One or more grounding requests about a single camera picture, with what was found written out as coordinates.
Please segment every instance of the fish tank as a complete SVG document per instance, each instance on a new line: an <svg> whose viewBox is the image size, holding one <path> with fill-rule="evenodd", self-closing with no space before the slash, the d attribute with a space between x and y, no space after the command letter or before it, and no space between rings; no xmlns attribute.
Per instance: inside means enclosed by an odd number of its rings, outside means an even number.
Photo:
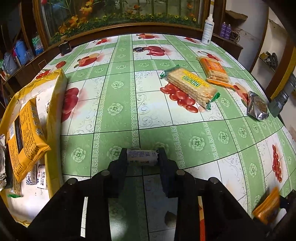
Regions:
<svg viewBox="0 0 296 241"><path fill-rule="evenodd" d="M49 44L122 23L160 22L200 27L205 0L35 0Z"/></svg>

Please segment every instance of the table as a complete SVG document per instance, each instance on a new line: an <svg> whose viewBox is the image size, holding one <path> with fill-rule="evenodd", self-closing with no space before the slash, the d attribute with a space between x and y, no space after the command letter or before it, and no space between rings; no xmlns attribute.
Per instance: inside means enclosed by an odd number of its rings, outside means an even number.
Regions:
<svg viewBox="0 0 296 241"><path fill-rule="evenodd" d="M197 53L217 58L238 88L218 86L221 95L211 110L195 103L199 111L193 113L160 91L167 81L159 74L179 64L205 78ZM80 45L45 69L58 63L68 77L61 126L64 180L92 177L122 148L164 147L169 159L193 176L217 177L249 215L273 187L282 196L296 189L296 142L278 118L259 122L247 116L243 93L267 98L253 76L216 44L164 34L121 35ZM272 171L273 145L281 183ZM122 195L109 200L112 240L173 240L177 199L165 198L158 173L157 167L129 167ZM278 220L284 214L281 210Z"/></svg>

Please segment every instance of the yellow label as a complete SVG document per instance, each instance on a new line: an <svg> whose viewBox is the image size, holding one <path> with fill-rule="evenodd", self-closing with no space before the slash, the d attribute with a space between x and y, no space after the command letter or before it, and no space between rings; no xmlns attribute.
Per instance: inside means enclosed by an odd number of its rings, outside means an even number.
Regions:
<svg viewBox="0 0 296 241"><path fill-rule="evenodd" d="M182 79L187 81L189 84L191 84L195 88L199 88L201 86L205 86L207 88L210 87L210 85L207 82L203 81L201 78L199 78L195 74L193 74L187 70L184 70L183 73L186 75L183 75Z"/></svg>
<svg viewBox="0 0 296 241"><path fill-rule="evenodd" d="M21 109L10 125L7 136L13 173L20 182L31 171L35 162L50 150L40 125L36 97L30 99Z"/></svg>

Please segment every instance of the yellow snack bag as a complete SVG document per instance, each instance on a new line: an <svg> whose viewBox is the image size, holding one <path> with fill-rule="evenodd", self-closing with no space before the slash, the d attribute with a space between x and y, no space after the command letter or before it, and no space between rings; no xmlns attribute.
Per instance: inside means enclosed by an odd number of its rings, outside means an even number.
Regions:
<svg viewBox="0 0 296 241"><path fill-rule="evenodd" d="M36 97L30 99L8 129L8 147L13 173L22 181L35 162L50 150L42 131Z"/></svg>

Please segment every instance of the blue water jug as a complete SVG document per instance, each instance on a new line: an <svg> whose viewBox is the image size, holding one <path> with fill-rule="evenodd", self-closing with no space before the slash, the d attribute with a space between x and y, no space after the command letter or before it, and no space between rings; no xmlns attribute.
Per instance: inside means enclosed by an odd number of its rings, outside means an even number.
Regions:
<svg viewBox="0 0 296 241"><path fill-rule="evenodd" d="M26 51L27 47L25 43L22 40L17 40L15 44L15 52L20 60L21 65L26 64L28 62L28 58L25 55Z"/></svg>

